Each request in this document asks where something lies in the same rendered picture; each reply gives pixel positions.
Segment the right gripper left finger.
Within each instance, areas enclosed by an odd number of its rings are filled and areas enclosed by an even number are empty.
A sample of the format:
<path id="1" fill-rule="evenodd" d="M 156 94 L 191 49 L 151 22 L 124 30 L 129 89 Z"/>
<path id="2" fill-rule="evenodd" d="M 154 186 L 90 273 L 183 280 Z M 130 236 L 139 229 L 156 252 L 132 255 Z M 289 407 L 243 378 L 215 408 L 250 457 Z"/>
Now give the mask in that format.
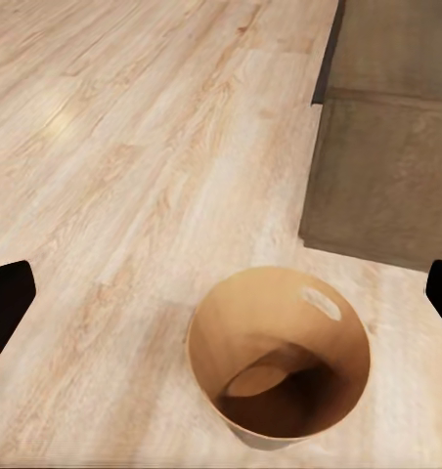
<path id="1" fill-rule="evenodd" d="M 0 266 L 0 354 L 36 297 L 27 260 Z"/>

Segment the trash can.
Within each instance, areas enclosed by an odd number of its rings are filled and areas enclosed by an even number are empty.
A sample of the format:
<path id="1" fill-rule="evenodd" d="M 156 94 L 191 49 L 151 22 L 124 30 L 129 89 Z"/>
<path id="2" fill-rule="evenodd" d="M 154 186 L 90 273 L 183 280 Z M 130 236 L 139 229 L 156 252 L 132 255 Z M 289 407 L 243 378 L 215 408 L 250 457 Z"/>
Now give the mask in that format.
<path id="1" fill-rule="evenodd" d="M 333 319 L 300 289 L 335 303 Z M 297 268 L 257 266 L 216 283 L 188 329 L 194 381 L 245 445 L 284 449 L 342 423 L 364 399 L 372 373 L 367 329 L 351 302 Z"/>

